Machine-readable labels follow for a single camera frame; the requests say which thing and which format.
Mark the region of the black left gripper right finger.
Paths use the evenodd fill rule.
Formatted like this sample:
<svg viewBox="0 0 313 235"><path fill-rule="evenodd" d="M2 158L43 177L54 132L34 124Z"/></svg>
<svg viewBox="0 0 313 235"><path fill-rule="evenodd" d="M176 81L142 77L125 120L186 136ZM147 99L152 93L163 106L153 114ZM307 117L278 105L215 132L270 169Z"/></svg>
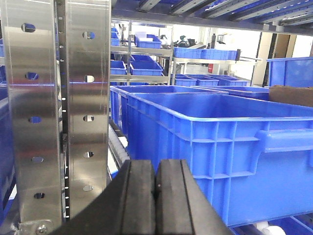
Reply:
<svg viewBox="0 0 313 235"><path fill-rule="evenodd" d="M230 235L185 160L162 160L156 175L156 234Z"/></svg>

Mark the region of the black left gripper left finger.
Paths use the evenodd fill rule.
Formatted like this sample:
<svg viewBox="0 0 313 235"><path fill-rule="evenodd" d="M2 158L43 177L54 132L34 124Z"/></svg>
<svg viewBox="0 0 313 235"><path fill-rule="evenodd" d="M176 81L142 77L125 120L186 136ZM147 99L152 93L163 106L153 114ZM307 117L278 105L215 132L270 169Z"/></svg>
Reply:
<svg viewBox="0 0 313 235"><path fill-rule="evenodd" d="M153 235L155 172L149 160L127 160L106 189L54 235Z"/></svg>

